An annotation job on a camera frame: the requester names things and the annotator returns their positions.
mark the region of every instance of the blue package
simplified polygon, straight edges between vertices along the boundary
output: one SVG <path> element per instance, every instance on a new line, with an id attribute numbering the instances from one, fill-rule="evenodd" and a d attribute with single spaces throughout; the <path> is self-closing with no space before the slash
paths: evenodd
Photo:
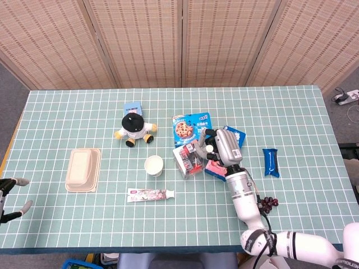
<path id="1" fill-rule="evenodd" d="M 264 153 L 264 175 L 273 175 L 279 178 L 277 149 L 263 149 Z"/>
<path id="2" fill-rule="evenodd" d="M 242 145 L 243 145 L 243 142 L 245 141 L 246 133 L 243 133 L 243 132 L 241 132 L 241 131 L 239 131 L 237 129 L 234 129 L 234 128 L 230 127 L 230 126 L 224 126 L 223 129 L 229 130 L 229 131 L 233 132 L 236 135 L 238 145 L 241 148 Z"/>
<path id="3" fill-rule="evenodd" d="M 142 109 L 140 102 L 126 103 L 123 107 L 123 115 L 126 116 L 128 113 L 136 113 L 142 116 Z"/>
<path id="4" fill-rule="evenodd" d="M 203 128 L 212 129 L 209 113 L 179 115 L 172 118 L 174 147 L 199 140 Z"/>

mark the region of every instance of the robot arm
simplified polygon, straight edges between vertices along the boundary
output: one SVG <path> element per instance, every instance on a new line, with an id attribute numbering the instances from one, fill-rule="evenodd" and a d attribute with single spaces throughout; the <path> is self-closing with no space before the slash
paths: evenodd
<path id="1" fill-rule="evenodd" d="M 212 152 L 203 149 L 205 143 L 213 147 Z M 237 216 L 248 226 L 248 230 L 241 236 L 242 247 L 248 254 L 260 256 L 275 253 L 329 268 L 335 265 L 340 265 L 341 268 L 359 268 L 359 223 L 349 224 L 344 228 L 344 253 L 337 251 L 328 240 L 317 235 L 294 231 L 273 234 L 262 222 L 261 215 L 265 214 L 259 210 L 259 196 L 256 197 L 252 190 L 252 184 L 248 180 L 250 175 L 245 168 L 240 167 L 242 154 L 235 135 L 223 129 L 205 129 L 199 142 L 195 144 L 195 149 L 205 159 L 215 156 L 226 167 L 225 179 Z"/>
<path id="2" fill-rule="evenodd" d="M 11 191 L 11 189 L 15 185 L 26 186 L 28 184 L 29 184 L 29 181 L 25 178 L 0 179 L 0 212 L 1 212 L 0 224 L 7 223 L 8 221 L 11 221 L 18 217 L 21 217 L 26 212 L 28 212 L 31 205 L 33 204 L 33 202 L 31 200 L 27 201 L 21 210 L 4 215 L 4 204 L 5 204 L 6 196 Z"/>

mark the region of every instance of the cookie image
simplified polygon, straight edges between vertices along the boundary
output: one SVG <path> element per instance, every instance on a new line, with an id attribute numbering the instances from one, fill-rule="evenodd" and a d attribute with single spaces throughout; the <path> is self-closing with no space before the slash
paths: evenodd
<path id="1" fill-rule="evenodd" d="M 193 127 L 188 126 L 186 122 L 179 122 L 176 124 L 176 134 L 180 138 L 187 138 L 193 134 Z"/>

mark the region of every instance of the black hat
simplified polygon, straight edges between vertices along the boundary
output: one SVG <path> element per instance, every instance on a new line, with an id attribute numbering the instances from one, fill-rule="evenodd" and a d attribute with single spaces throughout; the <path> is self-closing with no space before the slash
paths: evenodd
<path id="1" fill-rule="evenodd" d="M 137 113 L 128 113 L 122 119 L 122 127 L 131 133 L 140 132 L 145 125 L 145 121 L 141 115 Z"/>

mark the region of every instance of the gray floor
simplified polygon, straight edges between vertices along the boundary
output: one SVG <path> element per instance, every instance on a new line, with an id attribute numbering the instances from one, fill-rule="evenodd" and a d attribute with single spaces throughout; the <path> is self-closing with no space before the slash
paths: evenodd
<path id="1" fill-rule="evenodd" d="M 359 69 L 340 86 L 348 91 L 359 89 Z M 28 94 L 29 91 L 0 65 L 0 160 L 5 155 Z M 330 93 L 324 100 L 338 143 L 359 142 L 359 124 L 351 123 L 347 118 L 347 110 L 352 104 L 339 106 L 331 102 L 334 94 L 334 92 Z M 61 268 L 64 261 L 69 258 L 83 260 L 85 254 L 0 255 L 0 268 Z M 324 268 L 297 261 L 288 261 L 288 263 L 291 268 Z"/>

